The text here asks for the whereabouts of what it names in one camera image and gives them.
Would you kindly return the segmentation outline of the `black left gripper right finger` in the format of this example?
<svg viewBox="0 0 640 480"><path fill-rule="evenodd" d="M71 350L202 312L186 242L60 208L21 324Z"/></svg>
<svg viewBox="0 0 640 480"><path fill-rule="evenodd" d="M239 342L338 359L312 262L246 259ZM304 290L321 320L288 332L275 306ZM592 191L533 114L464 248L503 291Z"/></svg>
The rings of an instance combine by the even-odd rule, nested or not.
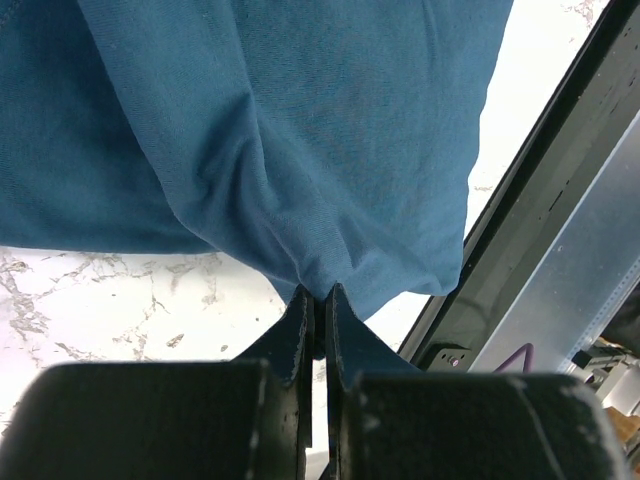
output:
<svg viewBox="0 0 640 480"><path fill-rule="evenodd" d="M325 302L328 479L626 479L591 390L564 375L427 373L335 285Z"/></svg>

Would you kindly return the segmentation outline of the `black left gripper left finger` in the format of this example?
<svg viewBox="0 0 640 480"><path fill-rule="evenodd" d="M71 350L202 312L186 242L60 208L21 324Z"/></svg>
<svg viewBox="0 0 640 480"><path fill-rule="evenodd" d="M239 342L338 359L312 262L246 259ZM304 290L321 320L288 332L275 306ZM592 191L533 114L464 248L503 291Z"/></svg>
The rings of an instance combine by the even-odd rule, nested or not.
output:
<svg viewBox="0 0 640 480"><path fill-rule="evenodd" d="M300 479L314 301L236 358L69 363L40 374L1 444L5 479Z"/></svg>

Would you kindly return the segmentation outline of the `blue t-shirt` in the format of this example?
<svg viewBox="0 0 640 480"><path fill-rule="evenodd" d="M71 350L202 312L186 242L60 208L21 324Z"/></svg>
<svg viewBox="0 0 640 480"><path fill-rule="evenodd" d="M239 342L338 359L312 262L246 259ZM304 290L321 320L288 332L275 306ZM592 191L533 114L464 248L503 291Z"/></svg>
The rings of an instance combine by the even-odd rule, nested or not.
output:
<svg viewBox="0 0 640 480"><path fill-rule="evenodd" d="M445 295L508 1L5 1L1 242Z"/></svg>

